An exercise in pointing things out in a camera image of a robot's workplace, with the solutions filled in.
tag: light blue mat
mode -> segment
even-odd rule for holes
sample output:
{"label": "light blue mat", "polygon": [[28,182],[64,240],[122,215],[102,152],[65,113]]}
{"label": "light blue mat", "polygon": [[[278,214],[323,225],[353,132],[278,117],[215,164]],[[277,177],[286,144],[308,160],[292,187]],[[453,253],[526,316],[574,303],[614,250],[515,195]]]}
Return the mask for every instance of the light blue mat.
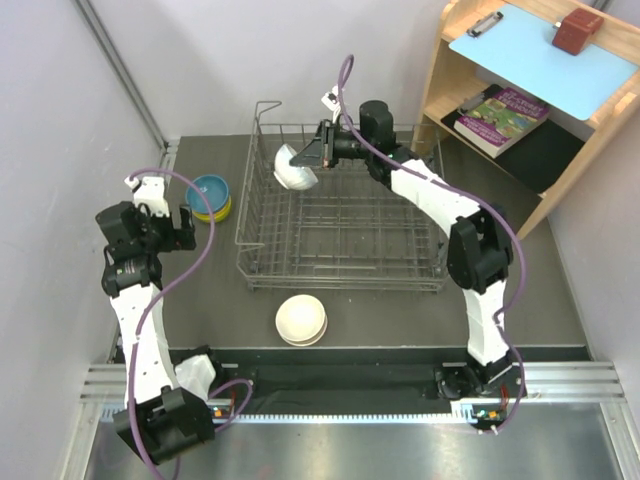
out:
{"label": "light blue mat", "polygon": [[595,45],[571,55],[551,44],[556,30],[547,21],[513,5],[499,11],[504,18],[497,25],[478,38],[464,34],[450,48],[579,120],[638,70]]}

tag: wire dish rack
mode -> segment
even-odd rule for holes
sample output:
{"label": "wire dish rack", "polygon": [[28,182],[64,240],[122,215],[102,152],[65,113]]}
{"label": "wire dish rack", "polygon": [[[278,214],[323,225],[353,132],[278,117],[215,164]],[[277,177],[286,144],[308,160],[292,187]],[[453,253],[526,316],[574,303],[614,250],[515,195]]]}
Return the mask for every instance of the wire dish rack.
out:
{"label": "wire dish rack", "polygon": [[[278,183],[280,146],[302,150],[317,127],[264,123],[264,113],[280,105],[258,102],[255,110],[236,230],[237,265],[249,288],[439,291],[447,279],[446,237],[373,180],[364,161],[316,170],[319,182],[307,191]],[[409,145],[417,127],[397,125],[398,141]],[[439,142],[425,161],[443,174]]]}

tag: red box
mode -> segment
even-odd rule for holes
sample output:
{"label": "red box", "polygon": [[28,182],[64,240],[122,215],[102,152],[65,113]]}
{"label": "red box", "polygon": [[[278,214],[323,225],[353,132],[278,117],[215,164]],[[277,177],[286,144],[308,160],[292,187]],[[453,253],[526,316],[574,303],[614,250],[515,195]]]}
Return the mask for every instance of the red box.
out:
{"label": "red box", "polygon": [[553,44],[572,55],[577,55],[589,44],[591,37],[603,22],[604,18],[595,13],[576,8],[562,20],[560,29],[553,38]]}

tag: purple book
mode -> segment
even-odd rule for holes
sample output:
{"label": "purple book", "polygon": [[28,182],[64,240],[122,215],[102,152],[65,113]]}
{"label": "purple book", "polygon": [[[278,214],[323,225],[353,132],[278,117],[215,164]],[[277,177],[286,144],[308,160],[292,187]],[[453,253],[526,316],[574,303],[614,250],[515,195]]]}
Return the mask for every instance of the purple book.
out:
{"label": "purple book", "polygon": [[495,158],[548,116],[547,104],[505,88],[456,120],[454,128]]}

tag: stack of white plates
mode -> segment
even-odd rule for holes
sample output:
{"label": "stack of white plates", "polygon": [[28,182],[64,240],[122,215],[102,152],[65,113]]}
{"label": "stack of white plates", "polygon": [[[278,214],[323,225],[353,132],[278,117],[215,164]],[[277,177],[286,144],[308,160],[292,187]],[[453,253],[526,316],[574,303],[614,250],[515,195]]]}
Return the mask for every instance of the stack of white plates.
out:
{"label": "stack of white plates", "polygon": [[327,315],[322,302],[311,295],[291,297],[278,309],[276,328],[282,339],[291,345],[313,345],[327,331]]}

